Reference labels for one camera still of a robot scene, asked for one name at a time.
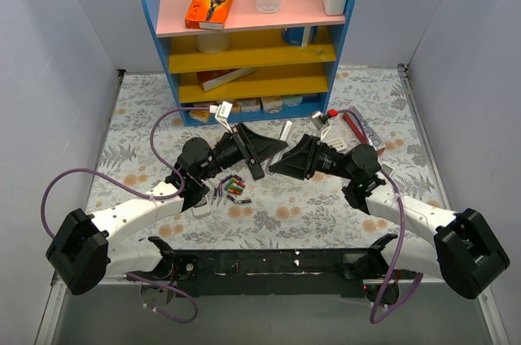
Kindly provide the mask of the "small white remote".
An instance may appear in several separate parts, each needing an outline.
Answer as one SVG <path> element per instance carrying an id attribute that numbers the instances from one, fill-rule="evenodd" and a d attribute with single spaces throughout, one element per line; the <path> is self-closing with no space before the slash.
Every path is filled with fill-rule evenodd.
<path id="1" fill-rule="evenodd" d="M 291 120 L 286 120 L 282 126 L 280 134 L 278 135 L 278 139 L 286 142 L 291 135 L 292 126 L 293 122 Z"/>

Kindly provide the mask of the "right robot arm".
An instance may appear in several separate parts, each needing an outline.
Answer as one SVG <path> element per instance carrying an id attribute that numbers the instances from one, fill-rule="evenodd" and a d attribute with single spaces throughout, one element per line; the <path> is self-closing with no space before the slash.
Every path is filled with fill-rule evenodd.
<path id="1" fill-rule="evenodd" d="M 510 266 L 510 258 L 484 216 L 428 205 L 399 194 L 386 178 L 376 150 L 359 144 L 345 154 L 305 134 L 269 166 L 272 173 L 304 180 L 316 172 L 348 179 L 342 191 L 350 207 L 399 225 L 348 269 L 376 277 L 396 269 L 437 277 L 457 294 L 475 299 Z"/>

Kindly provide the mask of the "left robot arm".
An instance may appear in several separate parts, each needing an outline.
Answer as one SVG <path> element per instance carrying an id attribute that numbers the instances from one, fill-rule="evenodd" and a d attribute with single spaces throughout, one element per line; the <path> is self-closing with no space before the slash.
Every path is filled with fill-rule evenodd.
<path id="1" fill-rule="evenodd" d="M 205 181 L 244 162 L 252 177 L 265 174 L 262 164 L 287 148 L 287 142 L 268 138 L 238 123 L 215 146 L 203 138 L 188 140 L 172 173 L 149 192 L 107 210 L 69 212 L 46 251 L 46 258 L 73 295 L 82 295 L 105 276 L 148 272 L 163 280 L 173 270 L 167 248 L 148 242 L 121 249 L 128 237 L 168 216 L 180 214 L 205 199 Z"/>

